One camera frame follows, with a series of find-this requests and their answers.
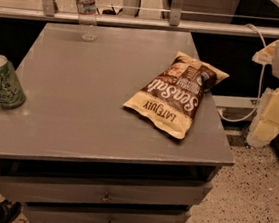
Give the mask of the middle grey drawer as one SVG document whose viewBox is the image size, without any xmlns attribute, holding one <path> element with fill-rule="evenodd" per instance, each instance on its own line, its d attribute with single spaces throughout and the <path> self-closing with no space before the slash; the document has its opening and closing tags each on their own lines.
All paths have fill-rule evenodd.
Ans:
<svg viewBox="0 0 279 223">
<path fill-rule="evenodd" d="M 125 208 L 24 207 L 23 214 L 36 223 L 184 223 L 187 210 Z"/>
</svg>

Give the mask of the brown Late July chip bag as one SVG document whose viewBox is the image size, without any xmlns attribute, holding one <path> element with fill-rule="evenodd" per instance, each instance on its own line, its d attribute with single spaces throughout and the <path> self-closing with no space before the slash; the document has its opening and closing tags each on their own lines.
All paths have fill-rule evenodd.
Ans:
<svg viewBox="0 0 279 223">
<path fill-rule="evenodd" d="M 178 52 L 171 66 L 123 104 L 176 139 L 185 138 L 206 91 L 229 75 Z"/>
</svg>

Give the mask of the top grey drawer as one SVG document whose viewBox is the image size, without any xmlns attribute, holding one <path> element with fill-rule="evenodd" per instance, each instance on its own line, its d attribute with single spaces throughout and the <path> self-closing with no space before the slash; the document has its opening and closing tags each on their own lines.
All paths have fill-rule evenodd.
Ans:
<svg viewBox="0 0 279 223">
<path fill-rule="evenodd" d="M 193 205 L 211 183 L 171 180 L 74 179 L 0 176 L 0 194 L 19 202 Z"/>
</svg>

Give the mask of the grey metal window rail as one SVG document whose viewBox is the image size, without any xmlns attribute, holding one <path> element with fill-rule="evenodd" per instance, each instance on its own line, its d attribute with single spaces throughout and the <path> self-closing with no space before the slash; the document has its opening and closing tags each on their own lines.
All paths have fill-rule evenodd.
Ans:
<svg viewBox="0 0 279 223">
<path fill-rule="evenodd" d="M 279 0 L 97 0 L 101 25 L 198 29 L 204 24 L 279 29 Z M 75 0 L 0 0 L 0 17 L 76 22 Z"/>
</svg>

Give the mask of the clear plastic water bottle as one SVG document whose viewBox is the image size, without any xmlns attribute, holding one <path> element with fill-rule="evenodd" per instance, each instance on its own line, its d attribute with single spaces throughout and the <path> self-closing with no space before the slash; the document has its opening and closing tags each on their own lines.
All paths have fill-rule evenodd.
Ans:
<svg viewBox="0 0 279 223">
<path fill-rule="evenodd" d="M 96 0 L 76 0 L 78 22 L 81 26 L 81 35 L 84 41 L 93 41 L 97 38 L 97 7 Z"/>
</svg>

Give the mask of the grey baseboard box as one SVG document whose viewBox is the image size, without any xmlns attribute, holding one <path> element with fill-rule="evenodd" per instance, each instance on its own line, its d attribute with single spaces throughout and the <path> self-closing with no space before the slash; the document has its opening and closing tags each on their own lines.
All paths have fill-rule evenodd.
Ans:
<svg viewBox="0 0 279 223">
<path fill-rule="evenodd" d="M 238 96 L 213 96 L 218 114 L 227 122 L 251 121 L 256 114 L 257 99 Z"/>
</svg>

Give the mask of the grey drawer cabinet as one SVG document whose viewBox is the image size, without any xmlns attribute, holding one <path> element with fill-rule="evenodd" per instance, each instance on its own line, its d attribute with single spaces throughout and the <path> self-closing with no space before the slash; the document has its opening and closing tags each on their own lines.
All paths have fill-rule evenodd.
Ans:
<svg viewBox="0 0 279 223">
<path fill-rule="evenodd" d="M 95 41 L 84 42 L 77 29 L 47 24 L 21 62 L 26 101 L 0 107 L 0 176 L 211 183 L 233 163 L 210 95 L 179 141 L 123 106 L 178 52 L 195 53 L 190 34 L 101 27 Z M 187 211 L 194 205 L 20 203 Z"/>
</svg>

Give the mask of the green soda can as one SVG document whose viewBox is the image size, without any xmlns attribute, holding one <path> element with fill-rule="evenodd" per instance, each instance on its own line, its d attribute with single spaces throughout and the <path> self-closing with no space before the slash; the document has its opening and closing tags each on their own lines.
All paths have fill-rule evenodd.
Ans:
<svg viewBox="0 0 279 223">
<path fill-rule="evenodd" d="M 26 101 L 14 69 L 8 58 L 0 54 L 0 104 L 7 109 L 17 108 Z"/>
</svg>

